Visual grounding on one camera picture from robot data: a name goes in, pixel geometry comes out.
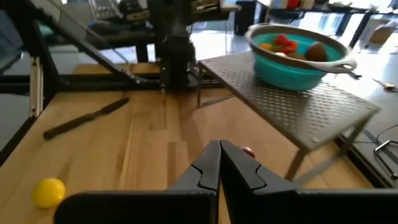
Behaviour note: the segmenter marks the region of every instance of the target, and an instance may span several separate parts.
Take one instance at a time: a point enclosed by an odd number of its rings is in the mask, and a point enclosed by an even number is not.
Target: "colander handle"
[[[356,61],[352,57],[346,57],[337,62],[323,63],[304,61],[304,63],[320,71],[328,73],[349,73],[352,72],[357,66]]]

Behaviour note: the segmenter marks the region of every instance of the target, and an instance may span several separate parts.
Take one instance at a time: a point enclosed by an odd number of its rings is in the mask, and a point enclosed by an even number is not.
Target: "black knife handle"
[[[72,130],[73,128],[79,127],[80,125],[82,125],[86,122],[92,121],[94,119],[95,119],[95,117],[92,114],[83,115],[79,118],[73,119],[64,124],[61,124],[60,126],[57,126],[55,128],[52,128],[52,129],[44,132],[43,137],[46,140],[50,140],[59,134],[65,133],[69,130]]]

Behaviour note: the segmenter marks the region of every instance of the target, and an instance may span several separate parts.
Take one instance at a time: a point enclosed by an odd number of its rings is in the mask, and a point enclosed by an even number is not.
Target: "lemon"
[[[65,185],[56,178],[46,178],[35,185],[32,200],[39,208],[56,207],[65,197]]]

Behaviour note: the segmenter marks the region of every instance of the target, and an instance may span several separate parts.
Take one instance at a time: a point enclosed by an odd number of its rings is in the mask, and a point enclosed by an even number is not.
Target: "knife blade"
[[[129,100],[130,100],[129,98],[123,98],[121,100],[111,103],[110,105],[104,106],[103,108],[101,108],[98,111],[95,111],[94,113],[85,114],[85,115],[75,118],[71,121],[63,123],[55,128],[49,129],[48,131],[43,133],[43,137],[46,140],[50,140],[59,134],[62,134],[67,131],[70,131],[74,128],[77,128],[80,125],[87,123],[89,121],[93,121],[95,118],[97,118],[101,115],[107,115],[107,114],[112,113],[113,111],[115,111],[115,110],[119,109],[120,107],[122,107],[123,105],[125,105]]]

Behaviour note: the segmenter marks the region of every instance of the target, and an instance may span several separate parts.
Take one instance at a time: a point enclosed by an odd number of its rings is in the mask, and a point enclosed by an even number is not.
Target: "wooden table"
[[[229,94],[205,90],[204,98]],[[51,141],[42,133],[124,96],[117,111]],[[54,209],[34,207],[30,193],[46,177],[62,180],[67,195],[83,190],[166,189],[212,139],[251,147],[257,160],[283,176],[297,148],[238,99],[196,109],[194,92],[159,91],[59,93],[0,167],[1,223],[52,223]],[[338,150],[334,143],[314,152],[304,173]],[[370,188],[348,158],[307,185],[311,189]],[[229,223],[223,194],[220,223]]]

